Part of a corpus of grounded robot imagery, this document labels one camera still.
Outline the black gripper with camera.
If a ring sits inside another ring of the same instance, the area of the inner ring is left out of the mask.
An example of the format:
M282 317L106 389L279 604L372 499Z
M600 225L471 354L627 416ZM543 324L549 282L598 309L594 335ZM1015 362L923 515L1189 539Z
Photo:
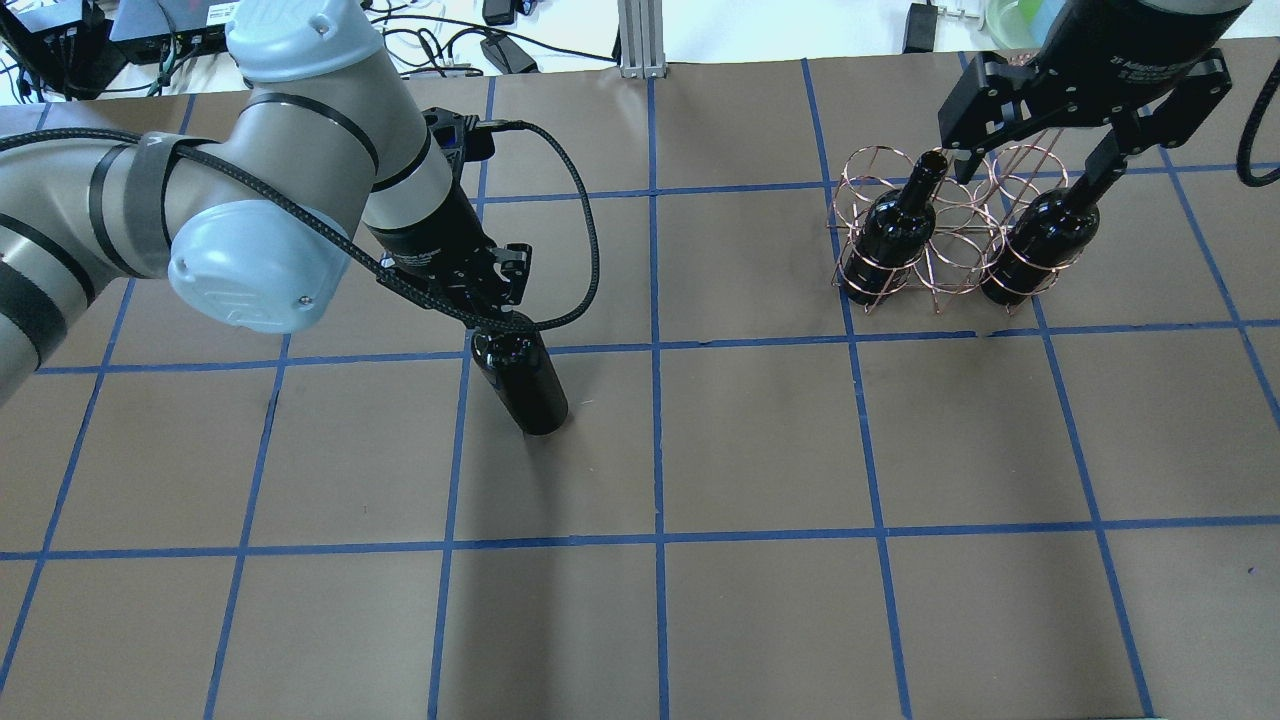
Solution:
M458 182L430 190L375 192L367 229L392 260L394 277L466 325L530 325L517 310L532 264L527 243L498 245Z

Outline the black gripper over rack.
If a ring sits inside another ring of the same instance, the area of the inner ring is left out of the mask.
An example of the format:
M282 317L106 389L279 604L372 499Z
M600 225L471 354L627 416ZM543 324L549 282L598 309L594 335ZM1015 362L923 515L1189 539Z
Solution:
M938 113L952 178L988 176L989 151L1044 129L1108 127L1068 191L1093 209L1152 146L1183 146L1229 94L1219 40L1230 1L1068 1L1047 41L1016 64L980 51Z

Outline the robot arm over wine rack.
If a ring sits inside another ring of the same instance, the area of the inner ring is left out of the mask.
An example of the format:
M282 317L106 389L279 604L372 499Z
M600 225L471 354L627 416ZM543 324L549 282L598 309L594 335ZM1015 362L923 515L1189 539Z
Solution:
M966 184L987 154L1046 129L1107 127L1092 186L1153 146L1180 147L1233 79L1217 41L1243 1L1068 1L1032 59L978 53L938 113L941 147Z

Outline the robot arm carrying bottle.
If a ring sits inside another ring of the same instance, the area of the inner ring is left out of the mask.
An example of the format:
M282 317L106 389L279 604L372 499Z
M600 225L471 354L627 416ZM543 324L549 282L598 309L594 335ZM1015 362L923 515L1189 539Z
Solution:
M252 85L223 142L63 128L3 140L3 397L119 278L168 279L229 325L294 333L325 313L353 240L384 286L504 322L529 263L461 184L460 117L421 110L357 1L242 1L227 44Z

